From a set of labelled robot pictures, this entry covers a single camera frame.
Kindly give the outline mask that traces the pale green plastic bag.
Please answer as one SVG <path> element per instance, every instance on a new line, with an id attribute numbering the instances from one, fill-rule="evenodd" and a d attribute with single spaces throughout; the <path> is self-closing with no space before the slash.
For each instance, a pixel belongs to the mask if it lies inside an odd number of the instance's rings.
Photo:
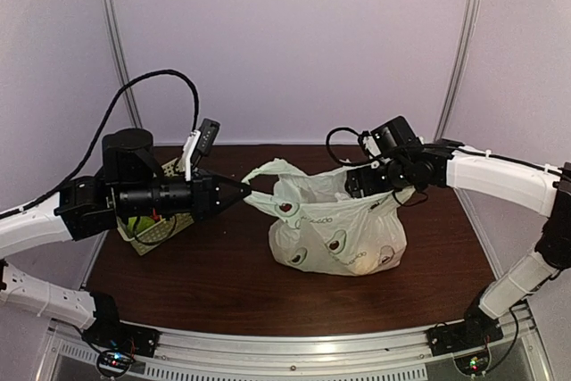
<path id="1" fill-rule="evenodd" d="M 274 159 L 251 170 L 243 183 L 275 176 L 270 194 L 253 191 L 245 202 L 275 218 L 269 248 L 278 263 L 303 272 L 358 277 L 396 268 L 407 247 L 398 209 L 411 187 L 353 198 L 345 189 L 350 167 L 309 175 Z"/>

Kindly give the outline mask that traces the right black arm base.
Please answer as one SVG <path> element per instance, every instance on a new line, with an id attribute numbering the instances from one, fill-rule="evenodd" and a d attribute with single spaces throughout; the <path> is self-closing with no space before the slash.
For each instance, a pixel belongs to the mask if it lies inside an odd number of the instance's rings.
<path id="1" fill-rule="evenodd" d="M 500 341 L 504 334 L 497 319 L 491 319 L 479 309 L 482 290 L 470 303 L 461 321 L 439 323 L 426 331 L 433 356 L 462 352 Z"/>

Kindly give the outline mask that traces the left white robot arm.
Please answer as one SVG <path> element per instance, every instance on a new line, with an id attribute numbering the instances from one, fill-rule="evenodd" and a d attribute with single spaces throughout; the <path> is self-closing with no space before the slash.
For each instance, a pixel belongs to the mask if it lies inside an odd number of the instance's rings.
<path id="1" fill-rule="evenodd" d="M 210 150 L 215 131 L 191 133 L 179 171 L 167 175 L 153 154 L 153 136 L 126 128 L 103 138 L 103 166 L 94 176 L 73 178 L 37 203 L 27 203 L 1 216 L 1 256 L 6 258 L 43 244 L 97 236 L 135 218 L 192 221 L 211 218 L 251 193 L 245 183 L 197 167 Z M 31 277 L 1 263 L 1 301 L 93 330 L 110 349 L 128 341 L 116 304 L 108 294 L 84 293 Z"/>

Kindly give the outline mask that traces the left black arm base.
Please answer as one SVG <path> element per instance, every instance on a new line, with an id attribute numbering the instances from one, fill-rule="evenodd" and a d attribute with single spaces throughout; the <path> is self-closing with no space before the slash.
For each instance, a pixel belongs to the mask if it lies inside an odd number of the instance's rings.
<path id="1" fill-rule="evenodd" d="M 120 320 L 114 299 L 105 293 L 90 292 L 95 320 L 82 331 L 92 345 L 152 358 L 160 339 L 155 328 L 141 327 Z"/>

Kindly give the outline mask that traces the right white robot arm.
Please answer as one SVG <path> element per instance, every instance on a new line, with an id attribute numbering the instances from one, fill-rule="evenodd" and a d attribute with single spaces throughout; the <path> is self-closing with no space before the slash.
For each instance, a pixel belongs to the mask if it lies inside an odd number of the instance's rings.
<path id="1" fill-rule="evenodd" d="M 395 197 L 413 188 L 430 186 L 472 191 L 526 208 L 545 218 L 534 247 L 475 299 L 458 326 L 465 346 L 478 345 L 492 331 L 491 320 L 545 282 L 570 268 L 570 166 L 558 168 L 520 161 L 460 141 L 426 143 L 398 116 L 356 135 L 366 158 L 349 162 L 346 189 L 353 197 L 378 192 Z"/>

